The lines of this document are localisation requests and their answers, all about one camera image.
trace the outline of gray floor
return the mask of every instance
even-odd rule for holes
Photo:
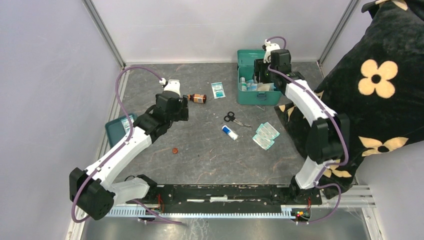
[[[316,63],[294,63],[314,89],[321,81]],[[288,184],[303,165],[273,106],[239,105],[237,65],[233,63],[150,65],[167,79],[181,82],[182,94],[207,94],[206,104],[189,103],[188,122],[176,122],[167,134],[138,155],[118,176],[146,174],[160,184]],[[225,98],[213,99],[211,83],[222,82]],[[129,112],[141,115],[154,104],[162,88],[147,72],[133,71],[128,78],[124,104]],[[287,103],[284,97],[281,103]],[[223,117],[233,111],[252,129],[229,123],[240,138],[233,141],[221,131]],[[270,122],[281,135],[268,151],[252,140],[260,123]],[[178,148],[178,154],[172,154]],[[312,209],[312,219],[325,216],[328,209]],[[179,219],[186,226],[143,225],[134,218],[90,219],[83,240],[366,240],[370,239],[360,209],[338,209],[328,220],[309,226],[295,226],[285,219]]]
[[[116,178],[145,174],[160,184],[287,184],[303,165],[273,106],[237,103],[236,63],[155,64],[149,67],[166,79],[178,79],[181,93],[206,94],[206,104],[189,102],[189,121],[175,122],[168,133],[139,154]],[[322,75],[315,62],[293,63],[312,89]],[[214,99],[211,83],[222,82],[226,97]],[[143,70],[130,73],[123,103],[128,112],[141,115],[162,91],[157,78]],[[281,103],[288,100],[282,97]],[[230,122],[238,135],[233,141],[221,127],[223,117],[233,111],[252,128]],[[281,135],[267,151],[253,140],[261,123],[270,122]],[[178,148],[178,154],[172,149]]]

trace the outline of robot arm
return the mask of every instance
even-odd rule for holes
[[[283,74],[289,69],[291,71],[290,52],[286,49],[277,49],[277,46],[270,42],[268,45],[265,41],[266,53],[263,62],[267,60],[268,66],[261,75],[269,76],[277,89],[299,108],[311,127],[306,140],[308,157],[291,183],[295,191],[294,196],[299,196],[303,190],[318,185],[325,168],[344,154],[343,145],[330,118],[335,120],[346,146],[349,146],[350,122],[345,114],[337,114],[323,103],[305,80],[294,80]]]
[[[130,139],[127,133],[108,153],[84,171],[75,168],[70,173],[70,200],[74,201],[78,190],[87,181],[76,205],[93,219],[99,220],[114,205],[144,198],[149,191],[146,180],[136,177],[119,183],[113,181],[140,152],[165,134],[173,122],[188,119],[187,96],[181,97],[178,80],[170,80],[163,92],[156,95],[156,104],[134,121]]]

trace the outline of scissors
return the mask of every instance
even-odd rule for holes
[[[238,124],[238,125],[240,125],[240,126],[242,126],[242,127],[248,127],[248,128],[251,128],[251,127],[252,127],[252,126],[250,126],[250,125],[243,124],[241,121],[237,120],[237,119],[234,117],[234,112],[232,112],[232,111],[229,111],[229,112],[226,114],[226,116],[224,117],[224,121],[226,121],[227,123],[229,123],[230,121],[232,121],[232,122],[234,122],[234,123],[236,123],[236,124]]]

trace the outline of white wall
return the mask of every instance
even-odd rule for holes
[[[0,239],[64,239],[118,73],[80,0],[0,1]]]
[[[353,10],[353,13],[346,23],[343,31],[340,33],[339,38],[328,53],[325,61],[322,62],[322,72],[324,73],[324,76],[329,74],[343,56],[347,54],[364,36],[372,19],[368,12],[362,13],[361,8],[364,4],[369,2],[371,2],[371,0],[361,0]]]
[[[181,63],[236,61],[275,35],[294,61],[316,61],[349,0],[93,2],[125,61]]]
[[[368,184],[386,240],[423,239],[424,142],[365,158],[357,176]]]

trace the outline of teal first aid box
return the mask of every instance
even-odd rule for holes
[[[262,49],[241,49],[237,51],[238,79],[237,102],[241,105],[277,105],[281,96],[280,91],[242,91],[240,78],[253,79],[255,59],[263,59],[265,51]]]

